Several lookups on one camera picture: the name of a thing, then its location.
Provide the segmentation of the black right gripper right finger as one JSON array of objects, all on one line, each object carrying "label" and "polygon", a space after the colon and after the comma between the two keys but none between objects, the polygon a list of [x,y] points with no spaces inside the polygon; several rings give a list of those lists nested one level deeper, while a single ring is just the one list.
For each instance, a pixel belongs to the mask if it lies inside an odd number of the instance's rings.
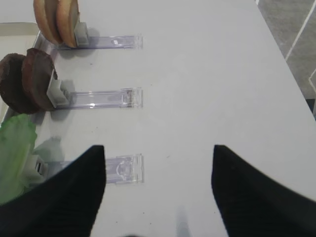
[{"label": "black right gripper right finger", "polygon": [[316,203],[215,145],[211,187],[230,237],[314,237]]}]

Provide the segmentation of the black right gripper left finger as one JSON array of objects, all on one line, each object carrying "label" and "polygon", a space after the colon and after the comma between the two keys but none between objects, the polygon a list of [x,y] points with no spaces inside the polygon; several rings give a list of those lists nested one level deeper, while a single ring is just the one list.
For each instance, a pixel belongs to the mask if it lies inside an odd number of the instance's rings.
[{"label": "black right gripper left finger", "polygon": [[104,175],[82,171],[104,161],[102,145],[86,150],[45,183],[0,207],[2,237],[88,237],[106,187]]}]

